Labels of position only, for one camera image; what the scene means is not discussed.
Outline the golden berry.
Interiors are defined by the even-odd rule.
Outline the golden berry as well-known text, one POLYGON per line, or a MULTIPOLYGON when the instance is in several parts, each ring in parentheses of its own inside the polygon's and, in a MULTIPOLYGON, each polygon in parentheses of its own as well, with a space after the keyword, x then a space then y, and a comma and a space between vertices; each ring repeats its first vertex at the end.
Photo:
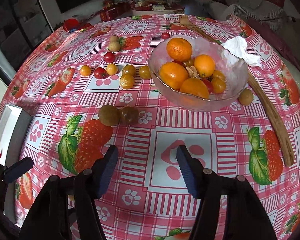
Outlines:
POLYGON ((143 80, 150 80, 151 77, 151 71, 149 70, 148 66, 142 66, 139 68, 139 76, 143 79, 143 80))
POLYGON ((136 68, 132 64, 125 65, 122 69, 122 75, 129 74, 131 76, 136 76, 136 68))
POLYGON ((120 86, 123 89, 131 89, 134 86, 134 77, 130 74, 123 74, 120 78, 120 86))

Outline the dark brown cherry tomato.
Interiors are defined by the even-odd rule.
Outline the dark brown cherry tomato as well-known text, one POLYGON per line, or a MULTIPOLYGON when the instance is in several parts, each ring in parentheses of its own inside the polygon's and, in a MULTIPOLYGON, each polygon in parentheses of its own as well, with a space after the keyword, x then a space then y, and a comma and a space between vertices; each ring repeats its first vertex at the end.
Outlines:
POLYGON ((125 106, 120 110, 120 121, 125 125, 131 125, 138 121, 139 111, 136 107, 125 106))

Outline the red cherry tomato lower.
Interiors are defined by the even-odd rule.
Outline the red cherry tomato lower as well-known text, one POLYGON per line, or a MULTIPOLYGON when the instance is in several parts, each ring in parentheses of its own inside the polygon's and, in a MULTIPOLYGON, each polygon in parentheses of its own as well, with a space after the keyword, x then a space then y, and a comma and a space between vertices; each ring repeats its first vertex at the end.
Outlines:
POLYGON ((103 67, 97 67, 94 70, 94 77, 98 80, 105 79, 108 77, 108 73, 103 67))

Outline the orange mandarin top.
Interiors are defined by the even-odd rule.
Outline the orange mandarin top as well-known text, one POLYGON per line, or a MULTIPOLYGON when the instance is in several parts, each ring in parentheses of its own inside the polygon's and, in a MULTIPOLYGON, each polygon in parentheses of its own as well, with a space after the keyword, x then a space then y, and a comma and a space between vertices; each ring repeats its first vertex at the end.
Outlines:
POLYGON ((188 40, 181 37, 170 39, 167 43, 166 50, 172 59, 180 62, 185 62, 192 56, 192 45, 188 40))

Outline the white round coffee table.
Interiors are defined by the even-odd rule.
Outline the white round coffee table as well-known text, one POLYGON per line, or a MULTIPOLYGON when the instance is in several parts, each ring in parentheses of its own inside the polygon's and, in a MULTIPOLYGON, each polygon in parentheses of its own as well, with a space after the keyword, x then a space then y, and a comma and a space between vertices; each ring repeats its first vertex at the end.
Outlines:
POLYGON ((162 15, 162 14, 184 14, 185 7, 178 4, 167 4, 157 2, 144 2, 142 6, 132 9, 133 16, 162 15))

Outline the crumpled white tissue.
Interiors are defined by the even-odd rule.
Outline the crumpled white tissue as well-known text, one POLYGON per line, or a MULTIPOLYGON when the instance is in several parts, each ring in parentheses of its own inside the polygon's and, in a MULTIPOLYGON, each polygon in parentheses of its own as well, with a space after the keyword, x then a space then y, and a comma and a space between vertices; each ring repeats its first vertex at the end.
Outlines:
POLYGON ((248 54, 247 46, 248 43, 241 36, 236 36, 222 43, 221 46, 227 49, 232 55, 242 58, 247 65, 252 67, 262 67, 261 58, 254 54, 248 54))

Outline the red cherry tomato upper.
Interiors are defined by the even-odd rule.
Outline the red cherry tomato upper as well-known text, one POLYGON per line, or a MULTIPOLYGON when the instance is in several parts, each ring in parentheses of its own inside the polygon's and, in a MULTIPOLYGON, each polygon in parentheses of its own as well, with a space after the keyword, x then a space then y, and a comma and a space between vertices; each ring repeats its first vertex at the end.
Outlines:
POLYGON ((103 56, 103 59, 106 63, 113 63, 115 61, 115 58, 116 58, 115 53, 110 51, 106 52, 103 56))

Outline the tan longan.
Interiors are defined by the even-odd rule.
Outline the tan longan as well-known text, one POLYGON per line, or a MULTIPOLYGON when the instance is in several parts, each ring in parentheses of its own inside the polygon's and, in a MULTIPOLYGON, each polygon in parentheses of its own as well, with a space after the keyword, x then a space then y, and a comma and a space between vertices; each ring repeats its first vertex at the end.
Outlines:
POLYGON ((111 52, 118 52, 121 50, 121 44, 117 41, 110 42, 108 45, 108 50, 111 52))
POLYGON ((98 111, 98 118, 105 126, 115 126, 120 121, 120 111, 113 105, 103 105, 98 111))
POLYGON ((109 38, 109 42, 118 42, 119 41, 119 37, 116 36, 116 35, 112 35, 110 38, 109 38))
POLYGON ((240 104, 243 106, 250 105, 254 99, 254 95, 251 90, 245 88, 238 97, 240 104))

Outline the red cherry tomato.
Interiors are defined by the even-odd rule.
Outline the red cherry tomato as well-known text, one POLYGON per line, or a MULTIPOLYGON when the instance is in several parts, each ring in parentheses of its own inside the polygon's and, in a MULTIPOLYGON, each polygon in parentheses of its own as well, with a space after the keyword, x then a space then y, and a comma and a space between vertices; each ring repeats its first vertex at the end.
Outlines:
POLYGON ((94 77, 98 80, 105 79, 108 77, 108 73, 103 67, 97 67, 94 70, 94 77))
POLYGON ((103 59, 106 63, 113 63, 115 61, 115 58, 116 58, 115 53, 110 51, 106 52, 103 56, 103 59))

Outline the small yellow tomato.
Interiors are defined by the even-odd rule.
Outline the small yellow tomato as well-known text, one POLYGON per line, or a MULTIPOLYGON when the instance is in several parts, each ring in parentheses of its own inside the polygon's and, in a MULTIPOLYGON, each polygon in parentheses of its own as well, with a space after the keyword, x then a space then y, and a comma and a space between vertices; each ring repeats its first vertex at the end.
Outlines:
POLYGON ((118 72, 118 67, 114 63, 109 63, 106 67, 106 72, 109 76, 113 76, 118 72))

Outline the orange mandarin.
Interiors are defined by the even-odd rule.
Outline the orange mandarin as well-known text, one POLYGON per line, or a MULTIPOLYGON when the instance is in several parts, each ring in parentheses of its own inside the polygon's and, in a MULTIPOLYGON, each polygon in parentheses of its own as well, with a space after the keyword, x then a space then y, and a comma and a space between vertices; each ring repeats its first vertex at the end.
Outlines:
POLYGON ((180 62, 185 62, 192 56, 192 45, 188 40, 181 37, 170 39, 167 43, 166 50, 172 59, 180 62))
POLYGON ((209 98, 209 91, 206 84, 201 79, 195 77, 186 79, 181 85, 180 92, 204 99, 209 98))
POLYGON ((194 59, 194 67, 200 77, 206 78, 213 75, 216 64, 211 56, 201 54, 194 59))
POLYGON ((163 83, 174 90, 179 90, 184 81, 189 78, 187 70, 175 62, 163 64, 159 70, 159 76, 163 83))

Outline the orange mandarin front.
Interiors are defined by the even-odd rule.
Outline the orange mandarin front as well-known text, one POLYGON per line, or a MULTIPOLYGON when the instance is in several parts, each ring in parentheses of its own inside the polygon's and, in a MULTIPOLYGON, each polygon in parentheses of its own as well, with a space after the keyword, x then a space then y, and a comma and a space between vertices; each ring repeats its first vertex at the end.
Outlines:
POLYGON ((186 79, 181 85, 180 92, 204 99, 209 98, 209 91, 206 84, 201 79, 195 77, 186 79))

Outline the orange mandarin right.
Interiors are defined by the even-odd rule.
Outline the orange mandarin right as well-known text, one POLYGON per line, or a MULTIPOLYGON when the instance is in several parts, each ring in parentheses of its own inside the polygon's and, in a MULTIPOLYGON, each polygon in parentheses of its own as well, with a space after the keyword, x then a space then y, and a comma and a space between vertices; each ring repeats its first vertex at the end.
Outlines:
POLYGON ((206 78, 213 75, 216 64, 211 56, 201 54, 194 59, 194 67, 200 77, 206 78))

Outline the tan longan beside fork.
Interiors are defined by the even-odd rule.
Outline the tan longan beside fork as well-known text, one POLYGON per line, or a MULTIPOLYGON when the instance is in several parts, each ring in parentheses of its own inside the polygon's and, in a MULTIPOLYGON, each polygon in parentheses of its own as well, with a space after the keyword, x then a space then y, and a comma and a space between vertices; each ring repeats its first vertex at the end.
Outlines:
POLYGON ((243 106, 250 105, 254 99, 254 95, 251 90, 245 88, 238 97, 240 104, 243 106))

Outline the golden berry upper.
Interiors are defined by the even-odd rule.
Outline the golden berry upper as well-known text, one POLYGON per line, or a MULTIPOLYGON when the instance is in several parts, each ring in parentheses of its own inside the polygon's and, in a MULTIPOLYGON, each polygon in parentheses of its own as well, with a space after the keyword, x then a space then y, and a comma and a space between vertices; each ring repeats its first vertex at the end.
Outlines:
POLYGON ((122 75, 129 74, 131 76, 136 76, 136 68, 132 64, 125 65, 122 69, 122 75))

